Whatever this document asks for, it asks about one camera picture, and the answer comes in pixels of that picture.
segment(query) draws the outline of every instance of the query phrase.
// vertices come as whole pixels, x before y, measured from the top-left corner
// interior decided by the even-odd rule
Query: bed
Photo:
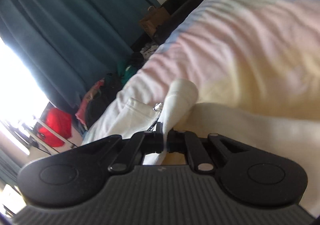
[[[187,127],[198,136],[212,128],[298,162],[309,177],[301,204],[319,215],[319,8],[320,0],[204,0],[127,82],[84,143],[136,131],[139,120],[128,122],[125,109],[139,112],[147,127],[172,81],[188,79],[199,90],[193,114],[200,117]]]

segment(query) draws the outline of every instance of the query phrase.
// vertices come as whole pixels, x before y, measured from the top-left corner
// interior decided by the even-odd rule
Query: tie-dye duvet
[[[129,98],[162,102],[178,78],[197,85],[199,102],[318,122],[320,0],[204,0],[129,80],[86,141],[104,137]]]

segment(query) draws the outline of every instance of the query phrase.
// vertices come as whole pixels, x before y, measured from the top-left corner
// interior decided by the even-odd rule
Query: blue curtain
[[[130,56],[151,5],[159,6],[156,0],[0,0],[0,36],[48,99],[73,114],[86,91]]]
[[[2,150],[0,150],[0,179],[14,188],[20,167]]]

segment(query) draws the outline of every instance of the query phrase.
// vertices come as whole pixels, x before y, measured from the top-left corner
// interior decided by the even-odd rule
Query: ribbed gray surface
[[[210,176],[189,166],[137,166],[109,179],[104,189],[84,204],[62,210],[27,206],[15,224],[112,225],[307,225],[313,218],[294,205],[258,210],[228,198]]]

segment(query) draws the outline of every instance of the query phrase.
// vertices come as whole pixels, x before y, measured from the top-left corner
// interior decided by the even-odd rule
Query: brown paper bag
[[[140,26],[144,29],[151,38],[156,32],[157,28],[170,18],[170,14],[167,10],[162,8],[156,8],[139,21]]]

